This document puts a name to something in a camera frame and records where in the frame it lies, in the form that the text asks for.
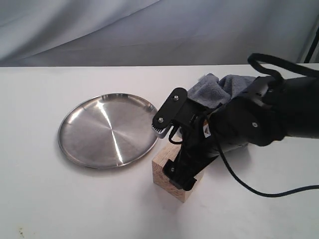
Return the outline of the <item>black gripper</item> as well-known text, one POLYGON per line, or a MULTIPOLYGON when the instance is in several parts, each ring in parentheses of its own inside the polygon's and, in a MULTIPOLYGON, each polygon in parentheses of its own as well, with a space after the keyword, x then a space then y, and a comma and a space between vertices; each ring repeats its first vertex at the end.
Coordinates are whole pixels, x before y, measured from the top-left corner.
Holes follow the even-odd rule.
POLYGON ((174 161, 168 159, 162 170, 177 189, 194 187, 195 176, 214 161, 204 154, 228 152, 249 143, 267 146, 287 135, 277 113, 247 98, 235 97, 212 108, 195 97, 188 96, 188 100, 196 106, 193 131, 184 137, 186 142, 174 161))

